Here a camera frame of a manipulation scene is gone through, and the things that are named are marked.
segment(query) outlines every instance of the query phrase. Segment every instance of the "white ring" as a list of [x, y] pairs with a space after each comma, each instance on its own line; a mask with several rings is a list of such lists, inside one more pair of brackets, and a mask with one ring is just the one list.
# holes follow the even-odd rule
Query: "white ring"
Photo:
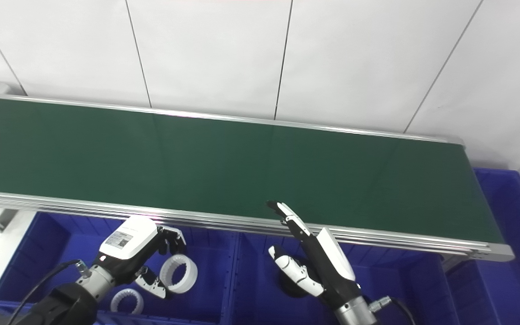
[[117, 312], [118, 305], [120, 304], [122, 299], [124, 299], [127, 296], [133, 296], [136, 298], [136, 308], [134, 308], [134, 310], [131, 313], [142, 313], [142, 311], [144, 310], [144, 298], [142, 298], [139, 292], [130, 288], [121, 290], [120, 292], [116, 293], [114, 298], [111, 300], [110, 310], [112, 312]]
[[[180, 265], [186, 265], [186, 273], [178, 283], [172, 283], [172, 275]], [[167, 259], [159, 270], [159, 279], [170, 292], [185, 293], [190, 290], [198, 277], [198, 267], [189, 257], [182, 254], [172, 255]]]

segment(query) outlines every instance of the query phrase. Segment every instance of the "label sticker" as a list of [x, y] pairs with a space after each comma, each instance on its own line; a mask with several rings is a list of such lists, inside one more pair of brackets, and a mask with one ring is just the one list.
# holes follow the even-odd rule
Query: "label sticker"
[[107, 238], [106, 244], [122, 249], [128, 242], [130, 242], [130, 240], [132, 240], [132, 238], [134, 238], [134, 236], [130, 234], [116, 231]]

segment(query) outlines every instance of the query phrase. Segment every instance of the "robotic arm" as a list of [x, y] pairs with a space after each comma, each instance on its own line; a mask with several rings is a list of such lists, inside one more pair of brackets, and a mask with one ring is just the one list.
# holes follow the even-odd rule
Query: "robotic arm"
[[79, 261], [81, 277], [74, 283], [57, 286], [17, 325], [92, 325], [98, 302], [115, 286], [134, 280], [143, 288], [165, 298], [167, 289], [144, 263], [159, 251], [183, 253], [186, 241], [179, 229], [156, 225], [149, 218], [132, 216], [99, 247], [91, 268]]
[[282, 217], [282, 224], [301, 242], [302, 249], [314, 270], [287, 255], [278, 245], [271, 246], [268, 253], [281, 271], [297, 286], [320, 298], [334, 311], [341, 325], [378, 324], [374, 312], [391, 302], [396, 303], [407, 314], [411, 324], [414, 324], [408, 309], [393, 298], [385, 297], [370, 305], [365, 301], [353, 268], [328, 228], [324, 227], [315, 236], [286, 204], [269, 201], [268, 207]]

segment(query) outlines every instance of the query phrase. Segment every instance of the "black cable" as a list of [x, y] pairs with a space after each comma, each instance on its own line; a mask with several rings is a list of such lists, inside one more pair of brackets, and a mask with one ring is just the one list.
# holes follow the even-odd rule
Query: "black cable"
[[25, 298], [23, 298], [23, 300], [21, 301], [21, 304], [19, 304], [19, 306], [15, 309], [15, 311], [13, 312], [13, 315], [11, 316], [11, 318], [9, 319], [7, 325], [11, 325], [13, 323], [13, 321], [16, 319], [17, 315], [19, 314], [21, 308], [23, 308], [23, 306], [25, 306], [25, 304], [27, 303], [27, 299], [29, 299], [29, 297], [44, 283], [46, 282], [47, 280], [49, 280], [50, 278], [52, 278], [53, 276], [55, 276], [56, 274], [60, 273], [61, 271], [64, 271], [68, 266], [72, 265], [72, 264], [76, 264], [77, 262], [79, 262], [81, 260], [71, 260], [71, 261], [67, 261], [67, 262], [63, 262], [63, 263], [60, 263], [58, 266], [56, 266], [54, 269], [52, 269], [47, 275], [45, 275], [43, 277], [43, 279], [41, 279], [32, 289], [31, 291], [25, 296]]
[[390, 301], [406, 315], [406, 317], [409, 319], [410, 325], [417, 325], [417, 323], [415, 323], [414, 321], [412, 313], [409, 311], [405, 304], [403, 304], [400, 300], [394, 297], [390, 297]]

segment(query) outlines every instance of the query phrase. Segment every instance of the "blue crate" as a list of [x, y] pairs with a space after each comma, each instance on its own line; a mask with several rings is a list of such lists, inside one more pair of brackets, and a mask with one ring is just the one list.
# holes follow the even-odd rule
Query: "blue crate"
[[[121, 223], [121, 220], [38, 213], [0, 280], [0, 311], [12, 312], [36, 282], [60, 262], [83, 259], [90, 265], [100, 244]], [[219, 230], [181, 229], [188, 245], [187, 255], [198, 266], [198, 279], [194, 287], [171, 300], [161, 300], [140, 289], [135, 283], [119, 286], [112, 289], [99, 304], [99, 324], [225, 323], [229, 317], [226, 311], [237, 234]], [[169, 255], [155, 254], [146, 264], [159, 273], [167, 257]], [[62, 271], [33, 294], [24, 310], [31, 308], [53, 287], [73, 282], [78, 277], [75, 268]], [[109, 312], [114, 294], [124, 288], [135, 288], [142, 294], [144, 311], [141, 315]]]
[[[241, 234], [234, 286], [234, 325], [335, 325], [332, 312], [314, 297], [291, 298], [278, 285], [278, 268], [267, 254], [282, 245], [305, 257], [297, 240]], [[440, 257], [417, 251], [345, 245], [363, 293], [372, 300], [393, 296], [405, 302], [423, 325], [458, 325]], [[382, 310], [384, 324], [408, 324], [396, 307]]]
[[469, 261], [448, 272], [462, 325], [520, 325], [520, 175], [476, 168], [475, 175], [515, 259]]

